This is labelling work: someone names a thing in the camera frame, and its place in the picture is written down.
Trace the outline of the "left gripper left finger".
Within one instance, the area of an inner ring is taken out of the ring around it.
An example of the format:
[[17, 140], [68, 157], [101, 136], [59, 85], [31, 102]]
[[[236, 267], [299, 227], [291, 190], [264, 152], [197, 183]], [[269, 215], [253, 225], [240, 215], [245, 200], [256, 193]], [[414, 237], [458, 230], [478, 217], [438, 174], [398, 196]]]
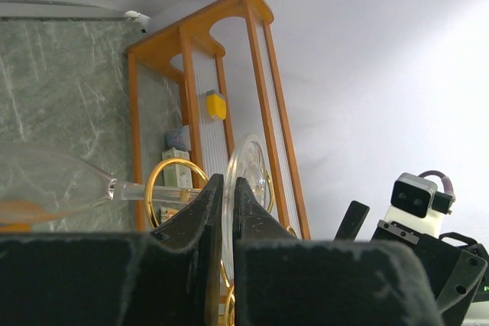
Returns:
[[224, 179], [150, 232], [1, 236], [3, 325], [215, 325]]

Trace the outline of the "clear wine glass back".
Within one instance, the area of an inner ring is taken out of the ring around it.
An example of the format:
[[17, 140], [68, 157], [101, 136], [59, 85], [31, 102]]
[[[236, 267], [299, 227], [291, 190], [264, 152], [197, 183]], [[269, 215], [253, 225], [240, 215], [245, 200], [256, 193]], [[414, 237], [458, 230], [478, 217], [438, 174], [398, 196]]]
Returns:
[[[88, 161], [61, 150], [26, 143], [1, 145], [1, 222], [35, 224], [55, 221], [109, 202], [142, 201], [152, 227], [161, 221], [156, 202], [176, 210], [183, 209], [199, 194], [198, 189], [157, 186], [157, 177], [165, 168], [180, 164], [203, 180], [209, 177], [195, 163], [170, 158], [159, 162], [146, 183], [120, 180]], [[274, 188], [264, 162], [258, 139], [248, 135], [233, 150], [225, 172], [222, 194], [223, 282], [234, 280], [232, 259], [232, 212], [237, 180], [248, 181], [259, 205], [271, 211]]]

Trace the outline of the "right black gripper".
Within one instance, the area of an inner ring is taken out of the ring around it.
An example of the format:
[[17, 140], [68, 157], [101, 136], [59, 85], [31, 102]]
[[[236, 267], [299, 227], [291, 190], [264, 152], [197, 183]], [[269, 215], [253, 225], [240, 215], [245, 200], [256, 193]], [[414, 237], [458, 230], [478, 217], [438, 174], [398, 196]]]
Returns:
[[[334, 240], [355, 240], [369, 211], [369, 206], [352, 201]], [[400, 242], [415, 253], [443, 318], [464, 318], [471, 304], [488, 303], [488, 251], [475, 239], [455, 232], [435, 238], [382, 220], [372, 238]]]

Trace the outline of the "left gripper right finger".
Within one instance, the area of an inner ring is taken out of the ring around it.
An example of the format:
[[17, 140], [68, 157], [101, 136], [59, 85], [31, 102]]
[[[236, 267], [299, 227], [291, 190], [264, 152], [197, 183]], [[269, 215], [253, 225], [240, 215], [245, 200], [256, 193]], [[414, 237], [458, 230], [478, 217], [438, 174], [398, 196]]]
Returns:
[[299, 240], [235, 187], [238, 325], [441, 325], [421, 262], [393, 241]]

